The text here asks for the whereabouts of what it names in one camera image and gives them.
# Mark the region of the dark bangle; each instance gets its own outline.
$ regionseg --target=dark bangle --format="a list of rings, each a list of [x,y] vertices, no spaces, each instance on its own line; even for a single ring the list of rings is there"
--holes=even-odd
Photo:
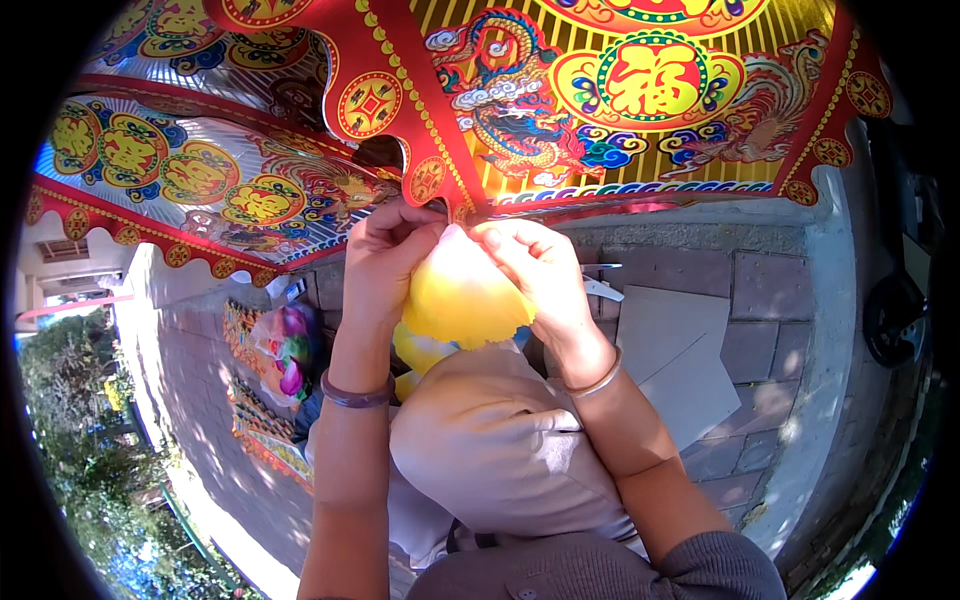
[[[394,396],[396,381],[394,380],[393,373],[388,373],[387,383],[376,392],[369,394],[352,394],[351,392],[338,390],[330,385],[330,380],[326,376],[328,372],[330,372],[330,369],[324,371],[323,376],[320,378],[320,389],[324,392],[324,397],[330,398],[333,402],[341,406],[346,406],[347,408],[373,408],[374,406],[389,402],[390,398]]]

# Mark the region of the yellow paper decoration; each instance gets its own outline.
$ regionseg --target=yellow paper decoration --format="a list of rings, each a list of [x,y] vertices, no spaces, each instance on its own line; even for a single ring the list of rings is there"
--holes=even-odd
[[[394,394],[400,402],[406,400],[414,392],[414,388],[423,377],[416,371],[408,371],[396,379]]]
[[[394,328],[396,355],[421,375],[458,349],[449,342],[438,342],[427,335],[415,335],[405,323],[398,323]]]
[[[510,339],[536,312],[487,253],[450,225],[414,271],[402,321],[412,333],[473,350]]]

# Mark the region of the scissors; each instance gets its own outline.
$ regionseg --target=scissors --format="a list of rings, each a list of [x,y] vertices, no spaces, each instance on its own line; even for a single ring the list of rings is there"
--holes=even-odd
[[[592,273],[594,271],[604,271],[606,269],[619,269],[623,266],[623,263],[619,262],[603,262],[595,263],[589,265],[580,265],[580,273]],[[593,277],[588,277],[582,275],[584,278],[584,289],[588,294],[593,294],[594,296],[602,296],[604,298],[609,298],[614,302],[623,301],[623,294],[617,292],[609,285],[605,285],[600,281],[597,281]]]

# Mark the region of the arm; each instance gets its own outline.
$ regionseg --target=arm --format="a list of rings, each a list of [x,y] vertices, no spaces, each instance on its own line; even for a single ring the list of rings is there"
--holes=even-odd
[[[444,216],[403,201],[384,204],[350,231],[344,318],[328,378],[345,392],[375,392],[387,381],[390,339],[410,273],[436,245]],[[387,405],[355,409],[324,399],[314,444],[313,533],[299,600],[389,595]]]
[[[569,239],[529,221],[485,223],[471,236],[537,306],[532,328],[556,356],[564,384],[586,388],[602,379],[615,350],[590,317]],[[574,404],[653,564],[697,534],[731,530],[686,477],[657,411],[626,372]]]

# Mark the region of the hand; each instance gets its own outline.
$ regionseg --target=hand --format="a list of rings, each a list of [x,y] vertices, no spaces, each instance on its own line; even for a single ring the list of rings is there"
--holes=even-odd
[[[344,276],[344,322],[393,332],[410,274],[437,245],[445,215],[402,199],[379,206],[350,230]]]
[[[469,236],[482,242],[537,307],[531,329],[557,357],[571,388],[592,385],[613,364],[613,348],[593,323],[580,263],[569,238],[532,221],[491,221]]]

